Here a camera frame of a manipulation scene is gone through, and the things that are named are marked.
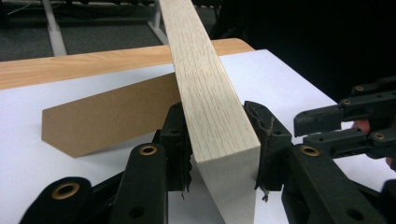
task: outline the wooden board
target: wooden board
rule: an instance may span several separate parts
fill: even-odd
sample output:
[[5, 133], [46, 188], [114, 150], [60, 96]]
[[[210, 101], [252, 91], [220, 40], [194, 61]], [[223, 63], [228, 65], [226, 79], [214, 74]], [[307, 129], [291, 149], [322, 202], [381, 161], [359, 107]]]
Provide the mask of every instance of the wooden board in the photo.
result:
[[160, 4], [198, 168], [226, 223], [253, 223], [260, 142], [191, 1]]
[[43, 141], [79, 157], [161, 129], [180, 102], [175, 74], [156, 77], [43, 111]]
[[[240, 39], [214, 40], [212, 43], [218, 55], [254, 50]], [[171, 62], [167, 45], [0, 62], [0, 90]]]

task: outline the wooden stick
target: wooden stick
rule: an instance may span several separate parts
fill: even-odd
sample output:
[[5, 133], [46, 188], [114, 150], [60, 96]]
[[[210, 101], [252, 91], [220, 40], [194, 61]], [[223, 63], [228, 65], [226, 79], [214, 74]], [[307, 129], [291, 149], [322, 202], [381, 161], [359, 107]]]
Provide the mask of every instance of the wooden stick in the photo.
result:
[[[254, 50], [239, 39], [214, 40], [213, 46], [219, 55]], [[0, 62], [0, 90], [97, 76], [171, 62], [167, 45]]]
[[191, 1], [160, 4], [198, 168], [226, 223], [253, 223], [260, 142]]

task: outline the cardboard piece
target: cardboard piece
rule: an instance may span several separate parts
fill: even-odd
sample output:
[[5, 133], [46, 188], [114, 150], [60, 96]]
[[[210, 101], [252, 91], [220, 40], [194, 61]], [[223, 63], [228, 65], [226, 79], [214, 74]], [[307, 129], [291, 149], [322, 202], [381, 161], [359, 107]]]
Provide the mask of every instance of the cardboard piece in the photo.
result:
[[175, 74], [43, 110], [41, 138], [79, 157], [161, 129], [180, 102]]

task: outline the dark background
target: dark background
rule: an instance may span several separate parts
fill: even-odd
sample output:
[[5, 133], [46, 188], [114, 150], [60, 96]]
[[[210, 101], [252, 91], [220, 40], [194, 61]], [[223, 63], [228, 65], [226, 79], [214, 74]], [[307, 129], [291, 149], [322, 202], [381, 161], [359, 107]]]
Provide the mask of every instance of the dark background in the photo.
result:
[[[395, 2], [193, 1], [212, 39], [237, 37], [254, 49], [269, 49], [335, 101], [355, 84], [396, 75]], [[147, 26], [155, 11], [152, 1], [51, 3], [68, 54], [161, 45]], [[25, 5], [5, 2], [1, 10], [7, 14]], [[52, 56], [39, 1], [0, 25], [0, 61]]]

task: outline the white surface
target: white surface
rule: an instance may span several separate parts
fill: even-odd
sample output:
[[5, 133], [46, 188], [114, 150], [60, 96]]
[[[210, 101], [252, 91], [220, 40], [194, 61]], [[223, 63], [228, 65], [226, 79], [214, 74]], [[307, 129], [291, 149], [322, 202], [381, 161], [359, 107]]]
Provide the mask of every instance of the white surface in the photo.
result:
[[[236, 92], [266, 105], [292, 133], [294, 116], [334, 102], [267, 50], [220, 57]], [[41, 111], [99, 92], [173, 72], [173, 65], [124, 71], [0, 91], [0, 223], [18, 223], [44, 187], [66, 176], [88, 178], [92, 185], [122, 171], [130, 150], [151, 141], [151, 134], [101, 152], [73, 159], [41, 141]], [[380, 190], [395, 178], [384, 160], [365, 156], [337, 161], [352, 179]], [[222, 223], [216, 206], [196, 170], [191, 193], [169, 195], [169, 223]], [[287, 223], [279, 192], [268, 203], [257, 193], [255, 223]]]

